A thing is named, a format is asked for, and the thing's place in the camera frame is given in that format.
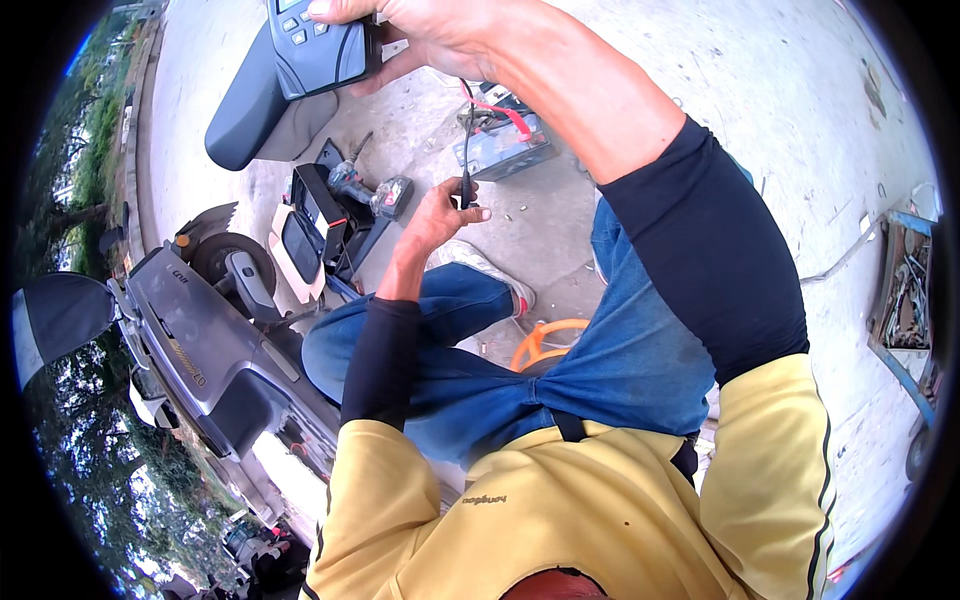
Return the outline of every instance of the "car battery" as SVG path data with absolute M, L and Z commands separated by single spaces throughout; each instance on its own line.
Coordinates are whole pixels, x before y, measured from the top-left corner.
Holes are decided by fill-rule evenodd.
M 519 141 L 520 131 L 509 121 L 503 127 L 470 137 L 467 168 L 474 180 L 500 181 L 560 154 L 536 114 L 526 115 L 523 121 L 533 135 L 529 141 Z M 455 144 L 453 153 L 463 167 L 464 142 Z

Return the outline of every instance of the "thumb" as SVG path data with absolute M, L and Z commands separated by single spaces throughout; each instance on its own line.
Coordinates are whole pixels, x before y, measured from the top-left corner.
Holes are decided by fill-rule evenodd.
M 310 18 L 322 23 L 349 23 L 360 17 L 379 12 L 382 0 L 313 0 Z
M 484 223 L 490 220 L 491 215 L 489 208 L 468 208 L 467 210 L 460 211 L 460 220 L 464 225 Z

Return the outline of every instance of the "tire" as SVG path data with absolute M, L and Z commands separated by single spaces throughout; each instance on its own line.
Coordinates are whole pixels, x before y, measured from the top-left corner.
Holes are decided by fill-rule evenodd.
M 906 452 L 906 478 L 910 481 L 914 481 L 920 474 L 929 439 L 930 429 L 924 425 L 924 428 L 914 436 L 913 442 L 910 443 L 910 449 Z
M 233 252 L 246 252 L 253 258 L 260 272 L 263 286 L 271 296 L 276 291 L 276 268 L 266 250 L 251 238 L 227 231 L 211 235 L 201 242 L 190 261 L 190 267 L 210 285 L 216 285 L 227 275 L 227 257 Z

